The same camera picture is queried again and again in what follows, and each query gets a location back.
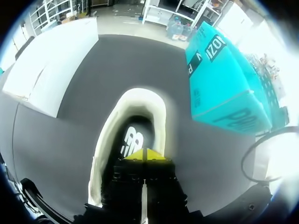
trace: teal box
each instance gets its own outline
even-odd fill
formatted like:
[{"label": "teal box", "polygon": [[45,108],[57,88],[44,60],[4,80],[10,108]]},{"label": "teal box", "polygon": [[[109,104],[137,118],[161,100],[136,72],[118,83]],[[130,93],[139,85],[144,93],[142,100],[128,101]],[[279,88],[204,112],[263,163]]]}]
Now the teal box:
[{"label": "teal box", "polygon": [[239,133],[269,130],[263,86],[245,56],[203,22],[186,49],[192,119]]}]

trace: sneaker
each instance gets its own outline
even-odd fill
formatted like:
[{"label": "sneaker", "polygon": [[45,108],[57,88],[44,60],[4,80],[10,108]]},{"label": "sneaker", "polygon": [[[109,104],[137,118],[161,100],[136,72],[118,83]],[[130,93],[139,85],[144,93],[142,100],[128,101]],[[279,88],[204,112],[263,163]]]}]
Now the sneaker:
[{"label": "sneaker", "polygon": [[174,108],[157,93],[134,88],[125,92],[112,110],[100,133],[93,157],[88,203],[101,206],[101,192],[113,176],[118,158],[141,148],[170,156],[174,148]]}]

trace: black cable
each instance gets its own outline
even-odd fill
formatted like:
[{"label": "black cable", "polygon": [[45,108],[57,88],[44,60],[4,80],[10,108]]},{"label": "black cable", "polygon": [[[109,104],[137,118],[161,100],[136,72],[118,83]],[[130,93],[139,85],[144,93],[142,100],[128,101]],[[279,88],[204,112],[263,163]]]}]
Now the black cable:
[{"label": "black cable", "polygon": [[269,140],[270,138],[273,138],[277,135],[280,135],[280,134],[285,134],[285,133],[299,133],[299,126],[288,126],[288,127],[284,127],[284,128],[281,128],[277,131],[273,131],[269,134],[267,134],[266,136],[260,138],[256,143],[254,143],[248,150],[247,152],[244,154],[242,160],[241,160],[241,171],[242,173],[244,174],[244,176],[253,181],[253,182],[256,182],[256,183],[262,183],[262,184],[267,184],[269,182],[273,182],[273,181],[277,181],[279,180],[281,177],[277,177],[277,178],[273,178],[273,179],[270,179],[270,180],[257,180],[257,179],[254,179],[254,178],[251,178],[250,176],[248,176],[246,174],[246,172],[244,171],[244,162],[245,162],[245,159],[247,158],[247,156],[253,151],[256,149],[257,146],[259,146],[261,143],[265,142],[266,140]]}]

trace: new balance logo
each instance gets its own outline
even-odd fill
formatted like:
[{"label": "new balance logo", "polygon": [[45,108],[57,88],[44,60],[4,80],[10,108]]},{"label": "new balance logo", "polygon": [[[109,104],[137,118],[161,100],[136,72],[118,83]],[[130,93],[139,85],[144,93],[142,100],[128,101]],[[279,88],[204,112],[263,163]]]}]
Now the new balance logo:
[{"label": "new balance logo", "polygon": [[135,128],[129,127],[125,136],[126,146],[121,147],[121,154],[127,157],[142,148],[143,135],[136,133]]}]

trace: shoe insole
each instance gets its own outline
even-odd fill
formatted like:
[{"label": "shoe insole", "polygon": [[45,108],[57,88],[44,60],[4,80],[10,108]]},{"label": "shoe insole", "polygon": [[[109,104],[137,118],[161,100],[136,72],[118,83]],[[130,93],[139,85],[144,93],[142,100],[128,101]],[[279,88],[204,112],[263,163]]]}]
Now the shoe insole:
[{"label": "shoe insole", "polygon": [[141,148],[153,149],[154,141],[155,129],[148,118],[133,116],[127,119],[116,134],[102,177],[102,187],[105,188],[112,179],[113,166],[118,158],[127,157]]}]

